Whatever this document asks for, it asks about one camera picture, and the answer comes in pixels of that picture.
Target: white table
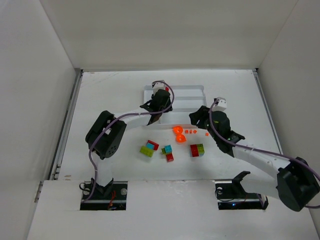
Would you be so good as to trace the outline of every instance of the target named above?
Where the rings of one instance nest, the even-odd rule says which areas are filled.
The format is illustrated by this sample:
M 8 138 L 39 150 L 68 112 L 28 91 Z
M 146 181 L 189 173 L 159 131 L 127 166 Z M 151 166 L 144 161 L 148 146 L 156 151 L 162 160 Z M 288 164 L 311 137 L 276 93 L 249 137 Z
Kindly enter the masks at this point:
M 218 210 L 214 179 L 233 178 L 241 171 L 268 176 L 220 152 L 203 130 L 186 135 L 186 144 L 176 144 L 171 129 L 152 125 L 125 132 L 117 153 L 106 161 L 113 161 L 115 181 L 128 181 L 126 211 L 79 211 L 79 183 L 93 173 L 85 142 L 90 127 L 104 110 L 136 109 L 143 103 L 144 86 L 162 79 L 171 85 L 203 85 L 208 105 L 214 97 L 225 97 L 232 129 L 261 148 L 279 151 L 251 70 L 87 72 L 59 178 L 44 183 L 28 240 L 318 239 L 308 209 L 293 212 L 272 197 L 266 211 Z M 160 150 L 152 158 L 139 153 L 148 139 L 160 147 L 171 144 L 174 161 L 167 163 Z M 191 158 L 189 145 L 198 143 L 205 154 Z

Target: black and white robotic arm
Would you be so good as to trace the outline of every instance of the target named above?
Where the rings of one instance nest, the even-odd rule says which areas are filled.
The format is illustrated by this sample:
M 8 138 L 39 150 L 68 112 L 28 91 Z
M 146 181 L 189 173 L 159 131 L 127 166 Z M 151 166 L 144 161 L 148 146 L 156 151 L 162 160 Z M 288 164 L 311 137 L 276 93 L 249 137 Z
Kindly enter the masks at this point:
M 109 166 L 111 163 L 108 163 L 108 161 L 104 162 L 103 159 L 110 158 L 115 154 L 125 130 L 156 122 L 162 113 L 152 113 L 162 111 L 171 105 L 170 93 L 166 90 L 165 84 L 157 82 L 153 84 L 152 87 L 153 95 L 150 101 L 141 105 L 139 109 L 127 113 L 112 114 L 108 111 L 103 111 L 86 135 L 85 141 L 88 143 L 89 148 L 92 148 L 92 145 L 94 145 L 93 159 L 96 165 L 98 165 L 96 170 L 98 172 L 96 176 L 98 177 L 95 180 L 96 183 L 93 188 L 102 196 L 110 193 L 113 183 L 111 166 Z M 191 113 L 189 115 L 191 124 L 200 129 L 207 130 L 223 153 L 233 158 L 246 161 L 272 177 L 272 181 L 264 181 L 263 179 L 250 181 L 245 178 L 250 172 L 242 172 L 234 178 L 234 181 L 237 181 L 237 184 L 242 188 L 244 193 L 259 193 L 278 198 L 288 208 L 298 212 L 320 192 L 320 187 L 314 175 L 301 165 L 294 161 L 288 161 L 288 159 L 284 157 L 252 150 L 256 148 L 253 144 L 247 142 L 244 136 L 231 130 L 230 120 L 224 113 L 224 110 L 227 108 L 226 100 L 219 97 L 215 99 L 215 102 L 216 105 L 212 111 L 206 106 L 201 106 L 199 110 Z M 136 115 L 115 121 L 112 127 L 101 136 L 98 142 L 93 144 L 110 122 L 117 119 L 120 115 L 123 116 L 123 114 L 126 115 L 130 113 L 136 113 Z M 211 127 L 209 114 L 211 114 L 215 130 L 220 136 L 228 142 L 237 145 L 241 144 L 252 149 L 249 150 L 234 146 L 223 141 Z M 307 164 L 302 158 L 297 157 L 296 159 Z

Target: orange object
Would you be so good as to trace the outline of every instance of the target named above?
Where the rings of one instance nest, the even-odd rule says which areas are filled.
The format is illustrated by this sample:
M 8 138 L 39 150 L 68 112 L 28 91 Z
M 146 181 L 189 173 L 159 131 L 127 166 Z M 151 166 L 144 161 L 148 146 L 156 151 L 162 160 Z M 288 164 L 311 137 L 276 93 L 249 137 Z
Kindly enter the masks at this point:
M 182 128 L 182 126 L 175 126 L 172 129 L 173 129 L 173 132 L 177 135 L 182 134 L 184 132 L 184 129 Z
M 185 141 L 187 141 L 185 135 L 183 134 L 179 134 L 176 136 L 175 140 L 178 142 L 178 143 L 184 143 Z

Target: block cluster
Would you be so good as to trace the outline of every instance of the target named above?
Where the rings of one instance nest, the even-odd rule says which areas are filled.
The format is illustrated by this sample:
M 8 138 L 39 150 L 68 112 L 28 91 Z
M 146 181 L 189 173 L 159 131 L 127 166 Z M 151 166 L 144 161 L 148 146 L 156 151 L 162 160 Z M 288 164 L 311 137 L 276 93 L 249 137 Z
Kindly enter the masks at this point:
M 201 144 L 192 144 L 190 145 L 190 153 L 192 157 L 201 157 L 205 154 L 204 145 Z
M 146 145 L 140 148 L 140 153 L 151 158 L 154 155 L 154 152 L 158 150 L 158 148 L 159 144 L 155 143 L 154 141 L 148 140 Z
M 162 148 L 161 151 L 162 154 L 165 155 L 167 162 L 172 162 L 174 160 L 171 145 L 164 146 L 164 148 Z

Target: small orange piece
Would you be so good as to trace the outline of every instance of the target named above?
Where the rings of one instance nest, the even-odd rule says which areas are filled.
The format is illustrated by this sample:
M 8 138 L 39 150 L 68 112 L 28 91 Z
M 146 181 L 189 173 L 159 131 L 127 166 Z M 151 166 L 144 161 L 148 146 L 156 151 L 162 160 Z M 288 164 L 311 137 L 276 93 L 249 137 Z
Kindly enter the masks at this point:
M 185 135 L 183 134 L 179 134 L 176 136 L 175 140 L 178 142 L 178 143 L 184 143 L 185 141 L 187 141 Z
M 175 126 L 172 129 L 173 129 L 173 132 L 177 135 L 182 134 L 184 132 L 184 129 L 181 126 Z

